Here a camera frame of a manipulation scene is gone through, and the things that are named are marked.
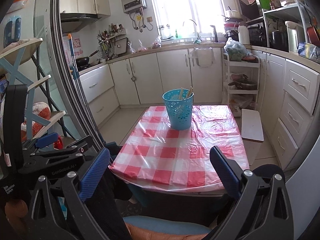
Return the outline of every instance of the red and white plush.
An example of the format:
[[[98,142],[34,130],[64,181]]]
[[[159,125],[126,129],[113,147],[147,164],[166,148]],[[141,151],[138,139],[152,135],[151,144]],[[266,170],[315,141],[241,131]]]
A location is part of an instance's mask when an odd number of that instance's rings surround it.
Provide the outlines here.
[[[45,102],[37,102],[33,104],[32,112],[36,115],[39,115],[40,117],[49,120],[50,119],[50,108],[48,104]],[[40,129],[43,127],[43,125],[32,121],[32,136],[35,136]],[[27,139],[27,120],[25,120],[21,124],[21,141],[25,141]]]

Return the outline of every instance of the range hood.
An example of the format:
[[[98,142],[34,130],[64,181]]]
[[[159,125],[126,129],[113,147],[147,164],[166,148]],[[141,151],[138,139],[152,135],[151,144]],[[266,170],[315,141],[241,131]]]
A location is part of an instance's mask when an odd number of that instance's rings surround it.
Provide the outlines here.
[[[60,19],[62,33],[76,33],[100,18],[90,13],[61,13]]]

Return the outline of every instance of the red and white checkered tablecloth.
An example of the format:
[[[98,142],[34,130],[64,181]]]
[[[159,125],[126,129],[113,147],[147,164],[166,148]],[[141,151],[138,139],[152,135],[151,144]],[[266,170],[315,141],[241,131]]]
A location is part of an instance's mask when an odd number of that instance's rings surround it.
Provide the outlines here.
[[[249,168],[242,138],[228,106],[193,106],[187,130],[170,128],[165,106],[151,106],[109,167],[122,180],[145,189],[205,192],[223,189],[209,160],[213,146]]]

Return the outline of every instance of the silver bolt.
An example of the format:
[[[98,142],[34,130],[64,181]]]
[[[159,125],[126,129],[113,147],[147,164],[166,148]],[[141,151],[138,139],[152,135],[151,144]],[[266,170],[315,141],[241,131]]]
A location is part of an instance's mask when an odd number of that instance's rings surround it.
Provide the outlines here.
[[[67,174],[67,176],[69,177],[69,178],[73,178],[74,176],[76,176],[77,174],[76,174],[76,172],[75,171],[70,171],[70,172],[68,172],[68,174]]]
[[[281,179],[282,179],[282,176],[281,176],[280,174],[276,174],[276,175],[275,175],[275,179],[276,179],[276,180],[281,180]]]
[[[244,173],[247,177],[251,177],[251,176],[253,175],[252,171],[250,171],[250,170],[245,170],[243,173]]]
[[[45,180],[45,176],[44,176],[44,175],[41,175],[41,176],[38,178],[38,180],[39,180],[40,182],[43,182],[43,181]]]

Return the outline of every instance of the blue plastic basket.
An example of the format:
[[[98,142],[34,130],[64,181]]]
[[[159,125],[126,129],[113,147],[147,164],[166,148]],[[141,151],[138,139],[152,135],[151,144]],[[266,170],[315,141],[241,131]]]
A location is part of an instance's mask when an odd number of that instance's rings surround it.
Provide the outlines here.
[[[171,128],[175,130],[185,130],[191,126],[193,93],[189,98],[179,100],[180,91],[181,89],[170,90],[162,96]],[[188,89],[184,89],[182,97],[186,97],[188,92]]]

